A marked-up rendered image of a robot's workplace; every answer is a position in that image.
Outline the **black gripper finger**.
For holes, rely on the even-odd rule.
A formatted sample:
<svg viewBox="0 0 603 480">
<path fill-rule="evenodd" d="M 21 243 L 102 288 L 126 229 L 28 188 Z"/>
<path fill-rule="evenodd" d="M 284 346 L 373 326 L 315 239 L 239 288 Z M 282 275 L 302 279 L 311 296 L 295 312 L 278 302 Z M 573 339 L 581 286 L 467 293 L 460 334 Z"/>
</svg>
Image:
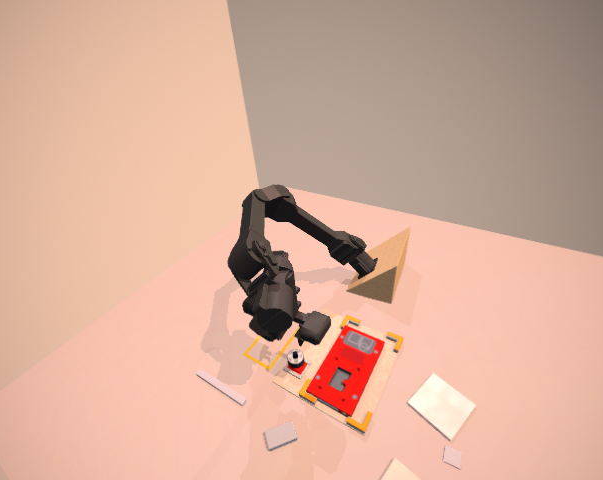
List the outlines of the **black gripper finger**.
<svg viewBox="0 0 603 480">
<path fill-rule="evenodd" d="M 298 344 L 299 344 L 299 347 L 301 347 L 301 346 L 303 345 L 303 343 L 304 343 L 304 342 L 306 342 L 306 341 L 304 341 L 304 340 L 303 340 L 303 339 L 300 337 L 300 332 L 299 332 L 299 329 L 298 329 L 298 331 L 295 333 L 295 335 L 294 335 L 293 337 L 295 337 L 295 338 L 297 338 L 297 339 L 298 339 Z"/>
</svg>

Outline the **pale pink flat block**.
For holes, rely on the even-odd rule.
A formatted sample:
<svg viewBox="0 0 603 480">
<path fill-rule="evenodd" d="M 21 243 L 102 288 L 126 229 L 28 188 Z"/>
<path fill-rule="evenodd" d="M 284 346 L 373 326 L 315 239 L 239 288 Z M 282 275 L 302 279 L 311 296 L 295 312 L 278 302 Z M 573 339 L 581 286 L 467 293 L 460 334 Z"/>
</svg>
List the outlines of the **pale pink flat block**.
<svg viewBox="0 0 603 480">
<path fill-rule="evenodd" d="M 269 451 L 298 441 L 292 420 L 264 431 L 264 434 Z"/>
</svg>

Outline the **pale pink flat bar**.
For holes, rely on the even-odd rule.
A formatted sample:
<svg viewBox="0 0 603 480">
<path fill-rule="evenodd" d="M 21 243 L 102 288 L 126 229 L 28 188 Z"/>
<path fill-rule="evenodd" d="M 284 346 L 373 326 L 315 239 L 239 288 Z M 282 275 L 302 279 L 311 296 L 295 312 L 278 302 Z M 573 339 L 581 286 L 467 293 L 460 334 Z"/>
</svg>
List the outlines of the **pale pink flat bar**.
<svg viewBox="0 0 603 480">
<path fill-rule="evenodd" d="M 225 394 L 226 396 L 228 396 L 229 398 L 231 398 L 232 400 L 234 400 L 235 402 L 237 402 L 238 404 L 240 404 L 242 407 L 244 407 L 244 404 L 247 400 L 246 398 L 238 394 L 236 391 L 234 391 L 233 389 L 231 389 L 230 387 L 228 387 L 206 371 L 202 370 L 201 368 L 198 370 L 196 375 L 207 383 L 209 383 L 210 385 L 212 385 L 220 392 L 222 392 L 223 394 Z"/>
</svg>

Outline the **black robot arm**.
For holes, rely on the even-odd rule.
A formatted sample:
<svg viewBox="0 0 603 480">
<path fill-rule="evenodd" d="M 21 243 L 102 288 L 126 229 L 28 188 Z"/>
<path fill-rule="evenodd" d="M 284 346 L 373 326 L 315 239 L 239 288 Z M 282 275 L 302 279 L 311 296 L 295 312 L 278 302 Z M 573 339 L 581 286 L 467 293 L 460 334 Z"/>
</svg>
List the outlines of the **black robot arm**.
<svg viewBox="0 0 603 480">
<path fill-rule="evenodd" d="M 375 270 L 374 260 L 365 252 L 367 244 L 345 231 L 334 231 L 300 208 L 283 185 L 255 189 L 242 202 L 239 238 L 227 260 L 228 268 L 248 298 L 256 294 L 249 328 L 268 342 L 280 341 L 293 323 L 296 290 L 294 268 L 289 253 L 272 251 L 265 238 L 265 218 L 289 222 L 326 245 L 332 258 L 348 262 L 358 279 Z M 252 279 L 262 269 L 253 282 Z"/>
</svg>

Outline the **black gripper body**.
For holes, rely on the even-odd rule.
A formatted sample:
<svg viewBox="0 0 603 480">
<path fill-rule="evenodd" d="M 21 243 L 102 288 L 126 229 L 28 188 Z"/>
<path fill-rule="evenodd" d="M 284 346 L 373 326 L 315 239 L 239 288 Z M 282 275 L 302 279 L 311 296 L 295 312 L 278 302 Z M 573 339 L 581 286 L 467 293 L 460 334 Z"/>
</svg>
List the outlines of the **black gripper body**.
<svg viewBox="0 0 603 480">
<path fill-rule="evenodd" d="M 325 314 L 317 311 L 312 313 L 303 313 L 298 311 L 301 307 L 301 301 L 297 300 L 297 294 L 300 292 L 300 287 L 296 286 L 293 300 L 293 322 L 299 324 L 300 337 L 314 345 L 318 346 L 322 342 L 323 338 L 327 334 L 331 327 L 331 318 Z M 252 312 L 253 305 L 255 303 L 256 294 L 251 298 L 246 298 L 242 303 L 243 312 L 254 317 Z"/>
</svg>

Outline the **white flat rectangular sheet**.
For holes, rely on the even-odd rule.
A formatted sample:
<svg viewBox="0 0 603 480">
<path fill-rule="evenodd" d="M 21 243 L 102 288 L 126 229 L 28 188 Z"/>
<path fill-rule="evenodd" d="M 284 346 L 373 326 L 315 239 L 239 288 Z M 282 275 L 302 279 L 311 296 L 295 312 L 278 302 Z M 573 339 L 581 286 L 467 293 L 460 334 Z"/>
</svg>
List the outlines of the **white flat rectangular sheet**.
<svg viewBox="0 0 603 480">
<path fill-rule="evenodd" d="M 407 404 L 449 441 L 457 434 L 476 406 L 434 373 Z"/>
</svg>

